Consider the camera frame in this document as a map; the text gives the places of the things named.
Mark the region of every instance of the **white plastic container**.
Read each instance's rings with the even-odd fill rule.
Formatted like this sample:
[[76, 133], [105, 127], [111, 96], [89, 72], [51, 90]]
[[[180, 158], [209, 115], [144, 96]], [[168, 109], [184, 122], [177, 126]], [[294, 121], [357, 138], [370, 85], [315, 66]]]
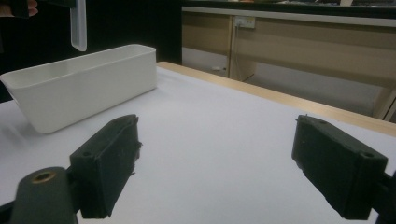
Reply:
[[156, 49], [129, 45], [5, 73], [5, 84], [40, 133], [52, 133], [157, 86]]

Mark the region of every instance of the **desk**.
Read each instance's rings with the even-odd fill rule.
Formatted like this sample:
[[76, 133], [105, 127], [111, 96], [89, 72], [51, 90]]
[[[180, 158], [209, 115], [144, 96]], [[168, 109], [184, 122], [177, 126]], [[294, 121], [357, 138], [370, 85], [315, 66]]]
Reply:
[[[14, 199], [25, 175], [68, 167], [68, 156], [106, 123], [136, 114], [143, 143], [136, 175], [111, 218], [79, 223], [351, 223], [291, 159], [295, 119], [308, 114], [350, 133], [389, 157], [389, 174], [396, 170], [396, 126], [356, 115], [367, 125], [361, 128], [316, 113], [318, 104], [301, 109], [296, 98], [250, 87], [159, 63], [157, 89], [51, 134], [34, 131], [14, 102], [0, 104], [0, 204]], [[338, 118], [351, 116], [343, 114], [338, 110]]]
[[[235, 28], [235, 16], [255, 17], [255, 28]], [[390, 120], [396, 111], [395, 19], [393, 7], [188, 1], [183, 47], [226, 56], [233, 79], [245, 80], [256, 63], [267, 63], [378, 86], [373, 117]]]

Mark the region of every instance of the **white tabletop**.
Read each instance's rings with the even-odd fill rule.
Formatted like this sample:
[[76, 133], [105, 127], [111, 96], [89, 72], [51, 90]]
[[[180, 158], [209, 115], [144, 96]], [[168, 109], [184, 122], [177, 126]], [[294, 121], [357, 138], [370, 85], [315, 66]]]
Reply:
[[[307, 112], [160, 67], [158, 76], [154, 91], [51, 134], [37, 133], [15, 102], [0, 104], [0, 204], [25, 175], [68, 167], [106, 123], [136, 114], [136, 175], [111, 218], [79, 223], [375, 223], [375, 211], [369, 221], [340, 218], [291, 159], [295, 120]], [[387, 156], [393, 174], [395, 137], [326, 120]]]

